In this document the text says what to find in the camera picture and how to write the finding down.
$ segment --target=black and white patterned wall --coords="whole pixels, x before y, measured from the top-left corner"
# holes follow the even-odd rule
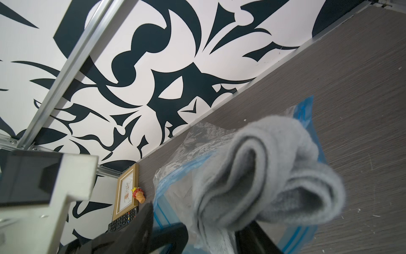
[[[124,170],[360,1],[134,2],[125,1],[36,144]],[[0,0],[0,134],[23,135],[98,5]],[[109,188],[115,181],[98,177],[95,189]],[[114,197],[99,192],[72,204],[62,244],[107,229]],[[84,226],[92,218],[94,230]]]

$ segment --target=gray fabric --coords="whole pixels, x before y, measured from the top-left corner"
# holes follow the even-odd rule
[[[194,230],[210,245],[208,232],[241,230],[255,219],[289,225],[331,220],[343,207],[344,187],[317,157],[295,119],[270,116],[248,124],[196,170]]]

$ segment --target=picture frame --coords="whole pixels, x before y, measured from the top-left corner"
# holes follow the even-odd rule
[[[139,165],[135,163],[117,179],[113,221],[138,206],[138,200],[132,196],[132,189],[138,187],[138,169]]]

